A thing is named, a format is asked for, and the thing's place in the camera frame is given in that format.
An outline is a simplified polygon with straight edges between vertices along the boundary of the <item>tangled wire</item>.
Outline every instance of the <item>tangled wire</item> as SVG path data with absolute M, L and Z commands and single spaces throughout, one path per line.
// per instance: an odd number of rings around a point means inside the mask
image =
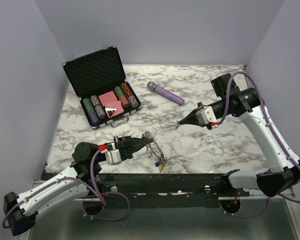
M 155 136 L 149 131 L 142 132 L 143 139 L 154 139 Z M 164 155 L 163 151 L 159 147 L 158 143 L 154 140 L 152 143 L 146 146 L 146 153 L 148 154 L 148 158 L 155 158 L 156 162 L 159 163 L 159 171 L 163 170 L 163 168 L 169 165 L 167 156 Z

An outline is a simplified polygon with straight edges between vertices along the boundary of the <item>open case lid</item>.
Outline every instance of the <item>open case lid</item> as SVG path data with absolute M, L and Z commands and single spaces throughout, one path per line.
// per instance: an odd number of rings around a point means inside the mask
M 126 79 L 116 46 L 67 61 L 62 66 L 78 97 Z

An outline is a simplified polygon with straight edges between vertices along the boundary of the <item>white marble table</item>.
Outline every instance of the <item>white marble table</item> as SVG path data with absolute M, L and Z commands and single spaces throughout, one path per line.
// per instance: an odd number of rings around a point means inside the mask
M 193 125 L 175 130 L 176 121 L 197 107 L 219 100 L 210 83 L 214 78 L 242 70 L 242 66 L 167 66 L 125 65 L 127 81 L 140 99 L 143 108 L 130 116 L 128 123 L 112 128 L 92 130 L 79 100 L 69 85 L 57 131 L 47 160 L 46 172 L 58 173 L 73 161 L 71 155 L 80 142 L 108 143 L 114 136 L 140 138 L 142 131 L 155 134 L 170 165 L 162 173 L 226 173 L 233 169 L 260 170 L 266 160 L 255 139 L 239 119 L 229 116 L 211 131 Z M 247 87 L 242 76 L 235 78 L 240 89 Z M 147 89 L 156 84 L 185 99 L 182 106 Z M 102 173 L 159 173 L 155 160 L 148 158 L 146 148 L 133 159 L 121 164 L 101 164 Z

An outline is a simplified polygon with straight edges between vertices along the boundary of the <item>white wall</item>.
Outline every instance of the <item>white wall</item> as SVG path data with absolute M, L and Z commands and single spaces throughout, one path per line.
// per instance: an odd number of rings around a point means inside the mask
M 124 64 L 247 64 L 284 0 L 35 0 L 67 58 L 116 45 Z
M 300 0 L 285 0 L 248 72 L 257 81 L 277 128 L 300 156 Z M 300 199 L 300 183 L 293 189 Z
M 44 169 L 67 86 L 64 57 L 33 0 L 0 0 L 0 240 L 3 199 Z

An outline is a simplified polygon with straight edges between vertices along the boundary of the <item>poker chip case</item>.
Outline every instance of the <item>poker chip case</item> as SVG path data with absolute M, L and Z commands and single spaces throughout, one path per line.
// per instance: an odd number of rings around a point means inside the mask
M 142 108 L 141 102 L 134 90 L 127 82 L 126 74 L 116 46 L 106 47 L 99 51 L 84 55 L 62 64 L 75 94 L 81 103 L 86 119 L 92 129 L 99 129 L 110 124 L 117 127 L 129 120 L 129 115 L 134 114 Z M 115 87 L 126 83 L 138 102 L 137 107 L 130 105 L 124 108 L 124 112 L 109 118 L 98 119 L 99 122 L 93 124 L 83 103 L 83 99 L 91 96 L 100 96 L 104 93 L 114 91 Z

